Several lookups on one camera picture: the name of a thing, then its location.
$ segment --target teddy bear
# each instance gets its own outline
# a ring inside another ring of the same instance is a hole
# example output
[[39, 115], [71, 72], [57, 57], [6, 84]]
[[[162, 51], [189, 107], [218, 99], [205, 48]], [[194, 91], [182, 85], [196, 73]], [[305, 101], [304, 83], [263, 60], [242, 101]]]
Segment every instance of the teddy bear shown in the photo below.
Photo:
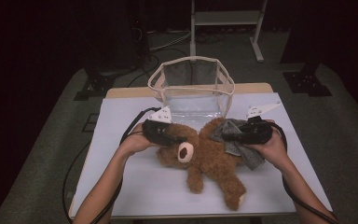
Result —
[[165, 166], [187, 170], [187, 185], [194, 193], [203, 189], [202, 174], [214, 180], [223, 191], [227, 207], [237, 211], [246, 188], [236, 176], [236, 166], [242, 158], [225, 152], [225, 145], [210, 138], [223, 118], [212, 119], [197, 133], [183, 124], [169, 125], [164, 132], [171, 136], [184, 136], [184, 143], [161, 147], [157, 151], [159, 162]]

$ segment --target gray cloth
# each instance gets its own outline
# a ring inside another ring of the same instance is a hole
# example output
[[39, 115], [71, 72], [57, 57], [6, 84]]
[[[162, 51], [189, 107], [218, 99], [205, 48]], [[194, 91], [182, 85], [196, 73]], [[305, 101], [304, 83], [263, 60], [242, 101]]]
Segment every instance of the gray cloth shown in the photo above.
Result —
[[217, 126], [214, 132], [211, 134], [211, 139], [217, 142], [224, 143], [226, 145], [226, 152], [235, 156], [241, 156], [243, 163], [254, 170], [259, 165], [263, 164], [265, 159], [256, 150], [245, 147], [243, 144], [235, 141], [225, 141], [222, 138], [223, 133], [241, 133], [238, 128], [242, 124], [246, 123], [245, 120], [240, 119], [225, 119]]

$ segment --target teddy bear leg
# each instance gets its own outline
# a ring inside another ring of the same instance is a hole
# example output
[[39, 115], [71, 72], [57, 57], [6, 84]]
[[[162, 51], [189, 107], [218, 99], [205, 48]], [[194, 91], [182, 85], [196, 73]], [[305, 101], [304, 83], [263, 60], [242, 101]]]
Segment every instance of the teddy bear leg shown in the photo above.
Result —
[[243, 202], [246, 188], [235, 175], [227, 175], [218, 181], [220, 189], [224, 193], [226, 205], [231, 210], [237, 211]]
[[201, 193], [203, 189], [202, 174], [195, 166], [187, 168], [187, 185], [193, 193]]

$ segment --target teddy bear snout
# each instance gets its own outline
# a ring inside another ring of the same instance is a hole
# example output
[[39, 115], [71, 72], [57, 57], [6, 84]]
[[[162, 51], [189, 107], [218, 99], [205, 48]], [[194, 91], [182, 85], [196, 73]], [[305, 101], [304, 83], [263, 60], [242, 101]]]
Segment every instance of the teddy bear snout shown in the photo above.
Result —
[[194, 147], [188, 142], [184, 142], [179, 145], [178, 160], [179, 162], [190, 162], [193, 158]]

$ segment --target white tabletop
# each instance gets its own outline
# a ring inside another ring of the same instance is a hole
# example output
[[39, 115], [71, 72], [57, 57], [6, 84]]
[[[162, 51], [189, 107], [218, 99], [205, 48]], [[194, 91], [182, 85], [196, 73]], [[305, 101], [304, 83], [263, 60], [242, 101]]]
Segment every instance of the white tabletop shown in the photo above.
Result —
[[[234, 94], [227, 118], [245, 119], [249, 106], [275, 104], [280, 101], [278, 93]], [[75, 216], [84, 198], [102, 174], [123, 132], [141, 110], [152, 106], [161, 104], [152, 97], [103, 100], [71, 205], [71, 217]], [[284, 129], [290, 158], [322, 203], [332, 210], [284, 106], [281, 105], [261, 117], [274, 119]], [[231, 211], [226, 207], [222, 192], [215, 182], [205, 176], [203, 192], [190, 192], [186, 185], [186, 170], [160, 165], [156, 150], [151, 147], [127, 161], [113, 218], [263, 216], [296, 211], [292, 200], [283, 189], [280, 172], [268, 162], [253, 171], [244, 165], [237, 168], [237, 175], [247, 188], [247, 193], [240, 209]]]

